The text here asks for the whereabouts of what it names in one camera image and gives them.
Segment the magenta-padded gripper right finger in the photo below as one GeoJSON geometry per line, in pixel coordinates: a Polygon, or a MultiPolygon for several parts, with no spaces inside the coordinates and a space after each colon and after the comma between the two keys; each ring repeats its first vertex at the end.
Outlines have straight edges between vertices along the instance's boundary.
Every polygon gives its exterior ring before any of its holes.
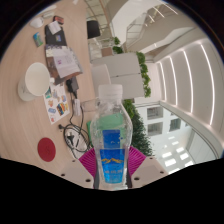
{"type": "Polygon", "coordinates": [[[131,147],[127,163],[127,186],[129,189],[146,186],[167,176],[167,171],[153,156],[145,156],[131,147]]]}

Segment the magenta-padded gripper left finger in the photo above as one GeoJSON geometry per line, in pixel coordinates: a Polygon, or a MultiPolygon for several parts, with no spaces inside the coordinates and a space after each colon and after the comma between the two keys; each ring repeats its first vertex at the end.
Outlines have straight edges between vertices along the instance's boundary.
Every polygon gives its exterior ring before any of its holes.
{"type": "Polygon", "coordinates": [[[79,159],[73,159],[61,171],[61,176],[84,188],[97,189],[99,174],[94,149],[90,149],[79,159]]]}

